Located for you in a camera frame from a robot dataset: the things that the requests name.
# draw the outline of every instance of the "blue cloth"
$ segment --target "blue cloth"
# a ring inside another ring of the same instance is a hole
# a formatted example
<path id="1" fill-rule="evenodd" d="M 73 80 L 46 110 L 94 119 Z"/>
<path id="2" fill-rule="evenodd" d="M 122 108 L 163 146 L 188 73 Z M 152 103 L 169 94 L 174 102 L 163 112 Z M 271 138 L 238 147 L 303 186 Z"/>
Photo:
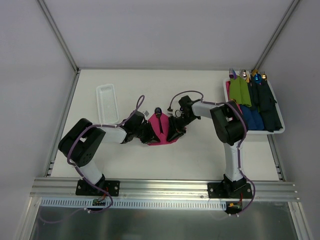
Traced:
<path id="1" fill-rule="evenodd" d="M 254 117 L 252 116 L 250 108 L 240 104 L 240 109 L 242 111 L 242 115 L 246 121 L 246 124 L 248 125 L 248 130 L 257 130 L 257 125 Z"/>
<path id="2" fill-rule="evenodd" d="M 258 113 L 258 110 L 251 111 L 249 107 L 241 105 L 240 109 L 242 115 L 248 125 L 248 130 L 253 131 L 262 131 L 265 129 L 264 122 L 262 121 L 261 115 Z"/>

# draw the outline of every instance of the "white table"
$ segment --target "white table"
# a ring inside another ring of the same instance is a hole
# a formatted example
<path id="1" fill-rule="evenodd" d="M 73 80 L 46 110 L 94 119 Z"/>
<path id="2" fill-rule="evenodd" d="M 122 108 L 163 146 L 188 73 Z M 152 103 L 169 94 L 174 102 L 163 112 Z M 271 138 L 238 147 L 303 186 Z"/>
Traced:
<path id="1" fill-rule="evenodd" d="M 153 114 L 155 107 L 167 113 L 171 98 L 185 90 L 197 90 L 204 100 L 224 100 L 223 79 L 227 71 L 191 70 L 82 70 L 75 89 L 63 136 L 81 118 L 98 123 L 96 87 L 114 84 L 120 120 L 129 116 L 140 95 L 145 101 L 140 111 Z M 188 94 L 196 100 L 196 93 Z M 177 97 L 173 108 L 179 107 Z M 247 136 L 243 167 L 255 181 L 278 181 L 272 152 L 266 135 Z M 225 172 L 225 152 L 211 119 L 195 120 L 187 133 L 169 145 L 147 146 L 139 139 L 127 144 L 101 144 L 94 158 L 106 178 L 221 180 Z M 52 177 L 78 177 L 58 151 Z"/>

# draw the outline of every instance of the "green cloth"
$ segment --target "green cloth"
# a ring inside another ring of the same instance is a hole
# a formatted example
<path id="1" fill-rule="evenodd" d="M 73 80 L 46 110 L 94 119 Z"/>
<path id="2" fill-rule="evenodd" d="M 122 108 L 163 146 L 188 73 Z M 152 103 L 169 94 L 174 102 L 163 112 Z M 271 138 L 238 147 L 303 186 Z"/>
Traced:
<path id="1" fill-rule="evenodd" d="M 236 79 L 230 79 L 229 99 L 235 100 L 237 104 L 252 106 L 246 80 L 239 76 Z"/>

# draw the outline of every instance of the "wall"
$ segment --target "wall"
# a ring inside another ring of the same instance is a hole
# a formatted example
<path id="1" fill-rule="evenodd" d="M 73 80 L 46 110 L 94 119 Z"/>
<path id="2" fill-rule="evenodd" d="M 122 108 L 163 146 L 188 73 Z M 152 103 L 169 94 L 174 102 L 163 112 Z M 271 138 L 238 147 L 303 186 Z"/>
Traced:
<path id="1" fill-rule="evenodd" d="M 14 238 L 46 167 L 73 71 L 35 0 L 0 3 L 0 233 Z"/>
<path id="2" fill-rule="evenodd" d="M 285 122 L 276 142 L 287 180 L 297 183 L 314 239 L 320 239 L 319 8 L 318 0 L 301 1 L 261 67 Z"/>
<path id="3" fill-rule="evenodd" d="M 46 0 L 79 67 L 252 68 L 291 0 Z"/>

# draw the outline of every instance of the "white tray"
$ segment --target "white tray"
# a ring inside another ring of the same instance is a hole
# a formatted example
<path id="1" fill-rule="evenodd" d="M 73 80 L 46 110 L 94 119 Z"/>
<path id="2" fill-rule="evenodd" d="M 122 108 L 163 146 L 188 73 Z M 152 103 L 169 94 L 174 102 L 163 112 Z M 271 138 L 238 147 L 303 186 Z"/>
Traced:
<path id="1" fill-rule="evenodd" d="M 96 88 L 99 122 L 115 124 L 119 121 L 119 113 L 113 84 L 101 85 Z"/>
<path id="2" fill-rule="evenodd" d="M 228 102 L 229 99 L 228 99 L 228 94 L 227 94 L 227 86 L 226 86 L 226 82 L 230 81 L 230 78 L 226 78 L 225 80 L 223 80 L 223 90 L 224 90 L 224 98 L 225 98 L 225 101 Z M 279 116 L 279 119 L 280 119 L 280 122 L 281 122 L 281 125 L 282 125 L 282 128 L 278 131 L 274 131 L 274 132 L 270 132 L 270 131 L 254 131 L 254 130 L 249 130 L 247 132 L 247 134 L 249 135 L 269 135 L 269 134 L 282 134 L 284 131 L 285 131 L 285 123 L 284 123 L 284 119 L 282 118 L 282 114 L 281 114 L 281 111 L 280 111 L 280 108 L 279 108 L 279 104 L 278 104 L 278 101 L 277 101 L 277 98 L 276 98 L 276 95 L 275 95 L 275 92 L 274 90 L 272 89 L 272 86 L 271 86 L 271 83 L 270 81 L 268 80 L 267 81 L 269 87 L 270 87 L 270 90 L 272 92 L 272 95 L 274 97 L 274 99 L 276 100 L 276 104 L 275 104 L 275 108 L 276 108 L 276 111 L 278 113 L 278 116 Z"/>

